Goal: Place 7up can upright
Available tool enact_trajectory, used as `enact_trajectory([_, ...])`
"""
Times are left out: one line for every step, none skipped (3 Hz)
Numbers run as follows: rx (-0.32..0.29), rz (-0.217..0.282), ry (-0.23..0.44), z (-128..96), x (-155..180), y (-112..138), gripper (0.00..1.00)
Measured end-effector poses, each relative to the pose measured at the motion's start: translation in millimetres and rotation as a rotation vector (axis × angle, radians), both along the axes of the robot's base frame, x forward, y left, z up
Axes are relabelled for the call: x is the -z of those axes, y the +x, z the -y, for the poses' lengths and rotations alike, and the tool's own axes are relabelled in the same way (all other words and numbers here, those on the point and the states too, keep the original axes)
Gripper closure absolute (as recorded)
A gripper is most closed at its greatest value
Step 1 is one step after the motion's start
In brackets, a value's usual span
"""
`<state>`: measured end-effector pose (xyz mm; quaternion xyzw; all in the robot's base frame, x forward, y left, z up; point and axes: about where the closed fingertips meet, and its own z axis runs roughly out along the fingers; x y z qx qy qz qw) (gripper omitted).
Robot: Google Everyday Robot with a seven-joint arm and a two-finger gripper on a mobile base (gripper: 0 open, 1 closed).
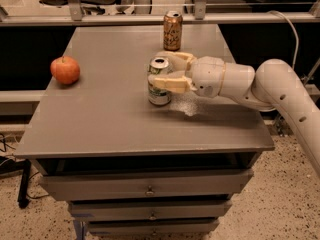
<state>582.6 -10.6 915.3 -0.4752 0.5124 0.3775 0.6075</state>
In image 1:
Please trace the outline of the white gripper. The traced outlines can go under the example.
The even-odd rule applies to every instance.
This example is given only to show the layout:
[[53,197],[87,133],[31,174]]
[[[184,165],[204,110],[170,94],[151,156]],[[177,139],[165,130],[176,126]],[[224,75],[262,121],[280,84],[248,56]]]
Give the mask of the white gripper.
[[[184,72],[189,69],[191,78]],[[160,51],[154,56],[154,71],[172,72],[148,76],[149,83],[158,89],[178,94],[194,91],[198,96],[214,98],[221,88],[225,63],[215,57],[196,60],[191,53]]]

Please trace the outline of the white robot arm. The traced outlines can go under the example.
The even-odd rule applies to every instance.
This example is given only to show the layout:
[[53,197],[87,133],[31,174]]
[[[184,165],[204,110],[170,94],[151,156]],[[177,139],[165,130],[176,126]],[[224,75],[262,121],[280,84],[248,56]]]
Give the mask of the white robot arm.
[[253,69],[182,52],[164,51],[159,57],[167,58],[173,71],[150,75],[148,81],[156,88],[192,91],[207,98],[221,96],[259,111],[278,111],[320,176],[320,110],[286,62],[269,59]]

